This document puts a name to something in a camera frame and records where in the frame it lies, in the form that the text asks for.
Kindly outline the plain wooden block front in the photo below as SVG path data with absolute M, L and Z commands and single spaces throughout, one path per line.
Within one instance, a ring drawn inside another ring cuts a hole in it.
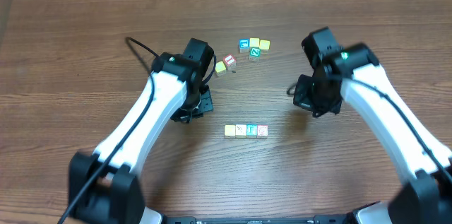
M 258 134 L 258 126 L 256 124 L 247 124 L 246 126 L 246 137 L 256 138 Z

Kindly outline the red C wooden block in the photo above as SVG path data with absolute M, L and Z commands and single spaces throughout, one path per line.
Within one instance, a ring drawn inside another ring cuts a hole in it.
M 258 125 L 257 126 L 257 137 L 267 138 L 268 137 L 268 125 Z

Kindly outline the plain picture wooden block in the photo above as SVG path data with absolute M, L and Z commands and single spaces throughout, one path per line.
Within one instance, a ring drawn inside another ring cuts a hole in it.
M 235 125 L 235 137 L 236 138 L 246 138 L 246 129 L 247 129 L 247 125 L 236 124 Z

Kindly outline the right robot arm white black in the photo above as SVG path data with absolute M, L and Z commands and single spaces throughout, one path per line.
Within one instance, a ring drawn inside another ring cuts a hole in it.
M 301 42 L 314 72 L 287 90 L 315 118 L 346 102 L 367 123 L 393 162 L 401 190 L 345 215 L 344 223 L 450 223 L 451 149 L 433 136 L 396 92 L 364 43 L 343 47 L 329 28 Z

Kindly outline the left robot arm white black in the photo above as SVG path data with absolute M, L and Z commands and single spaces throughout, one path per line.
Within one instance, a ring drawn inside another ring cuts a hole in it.
M 162 224 L 145 204 L 139 177 L 168 121 L 189 123 L 213 111 L 208 67 L 216 62 L 207 42 L 192 38 L 181 54 L 156 54 L 146 65 L 143 92 L 118 127 L 91 155 L 69 164 L 68 206 L 59 219 L 86 223 Z

